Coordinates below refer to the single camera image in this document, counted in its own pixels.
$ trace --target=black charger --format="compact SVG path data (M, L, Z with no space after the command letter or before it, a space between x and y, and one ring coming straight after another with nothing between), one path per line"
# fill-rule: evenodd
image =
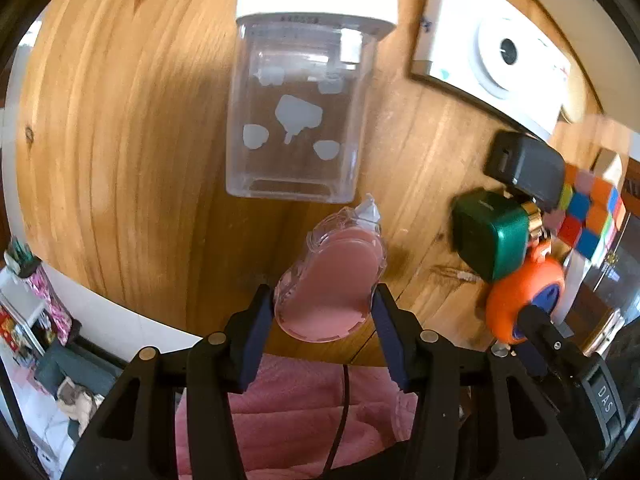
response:
M484 174L506 184L513 194L532 197L542 211L558 207L564 159L546 142L519 132L496 133Z

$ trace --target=black cable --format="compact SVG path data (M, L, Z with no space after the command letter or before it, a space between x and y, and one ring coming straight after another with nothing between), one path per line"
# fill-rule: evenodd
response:
M340 418L338 431L335 433L334 443L331 444L331 449L329 450L329 455L326 458L326 462L324 463L324 469L322 469L322 474L320 475L320 478L322 478L329 471L331 471L332 466L334 466L335 454L338 452L338 446L340 446L340 441L342 440L344 427L347 425L347 415L349 415L349 402L350 402L349 367L347 365L342 365L342 371L344 372L344 379L343 379L344 394L342 396L342 417Z

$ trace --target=wood knot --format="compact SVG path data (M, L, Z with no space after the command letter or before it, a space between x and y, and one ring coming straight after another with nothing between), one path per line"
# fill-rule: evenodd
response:
M33 130L31 129L30 126L25 127L24 138L27 140L27 145L31 147L31 145L33 144L34 135L33 135Z

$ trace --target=screw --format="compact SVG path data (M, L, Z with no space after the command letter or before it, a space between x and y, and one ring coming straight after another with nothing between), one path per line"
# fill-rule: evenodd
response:
M146 348L143 348L140 351L138 356L143 361L149 361L149 360L153 359L154 357L156 357L156 349L152 348L151 346L147 346Z
M420 332L420 339L425 343L435 343L438 340L438 334L433 330L423 330Z
M222 345L226 341L226 335L224 332L214 332L207 338L207 341L210 345Z
M29 126L27 126L24 129L24 136L27 139L27 144L31 146L33 144L34 136L33 136L33 130Z

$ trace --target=pink liquid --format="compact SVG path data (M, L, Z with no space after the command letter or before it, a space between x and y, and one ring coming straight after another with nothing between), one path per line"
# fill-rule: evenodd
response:
M357 329L370 312L371 291L378 281L384 250L379 235L349 227L330 233L310 252L302 273L286 272L276 288L275 316L289 335L308 342L343 338Z

